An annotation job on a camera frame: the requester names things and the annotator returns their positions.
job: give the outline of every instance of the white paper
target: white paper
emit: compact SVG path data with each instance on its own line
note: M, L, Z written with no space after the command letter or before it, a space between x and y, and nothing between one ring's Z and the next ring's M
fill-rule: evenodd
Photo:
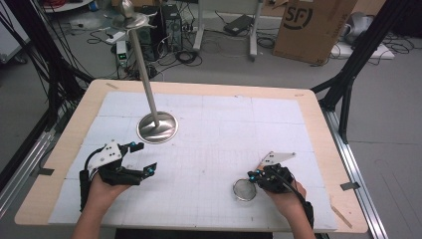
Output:
M179 122L176 136L128 153L122 165L142 170L157 162L154 176L121 195L103 224L141 228L288 231L289 224L258 188L250 202L236 199L232 186L247 177L270 151L294 152L283 162L308 191L315 230L335 230L335 220L314 150L296 101L242 96L154 95L159 111ZM149 113L145 94L111 92L71 166L50 218L73 224L79 217L79 171L87 157L112 139L138 142L136 126Z

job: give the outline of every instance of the metal stand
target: metal stand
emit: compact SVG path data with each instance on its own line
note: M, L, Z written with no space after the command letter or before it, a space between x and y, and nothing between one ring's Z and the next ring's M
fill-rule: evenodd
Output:
M134 13L133 6L128 0L120 2L119 9L122 16L116 16L112 20L112 24L117 28L125 30L130 37L130 42L136 56L137 66L142 75L143 88L145 89L146 98L148 99L149 108L151 110L151 114L141 119L137 124L137 135L140 139L149 143L169 141L177 133L178 122L171 114L158 112L155 107L154 96L152 94L148 73L146 71L145 62L143 61L142 50L136 33L136 29L141 27L154 28L148 24L149 16L153 15Z
M341 71L332 79L311 89L318 93L329 88L325 97L319 100L320 106L329 112L334 112L335 105L342 98L338 132L344 143L347 143L347 119L354 80L410 3L412 1L387 0Z

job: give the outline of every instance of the power strip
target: power strip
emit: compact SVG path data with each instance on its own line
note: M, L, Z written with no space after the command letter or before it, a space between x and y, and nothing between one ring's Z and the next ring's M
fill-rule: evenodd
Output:
M122 36L124 36L124 32L117 32L114 35L112 35L112 38L108 38L107 40L105 40L106 42L113 44L116 41L118 41Z

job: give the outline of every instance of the human hand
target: human hand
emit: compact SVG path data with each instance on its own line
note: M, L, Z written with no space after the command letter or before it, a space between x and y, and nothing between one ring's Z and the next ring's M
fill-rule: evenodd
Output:
M307 196L307 191L304 187L297 181L293 180L291 185L304 197ZM291 216L295 216L298 213L305 213L301 201L298 197L292 192L286 193L274 193L265 190L265 192L273 199L274 203L277 206L277 209L282 213L286 218L289 219Z
M111 186L108 183L103 182L99 174L96 173L91 183L86 208L89 207L106 213L115 199L128 188L130 188L130 185Z

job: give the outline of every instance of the black tape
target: black tape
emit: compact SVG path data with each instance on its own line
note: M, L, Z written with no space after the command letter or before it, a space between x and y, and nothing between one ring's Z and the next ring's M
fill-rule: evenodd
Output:
M343 189L343 191L345 191L349 189L357 189L360 187L360 185L357 182L347 182L347 183L341 184L340 187L341 189Z

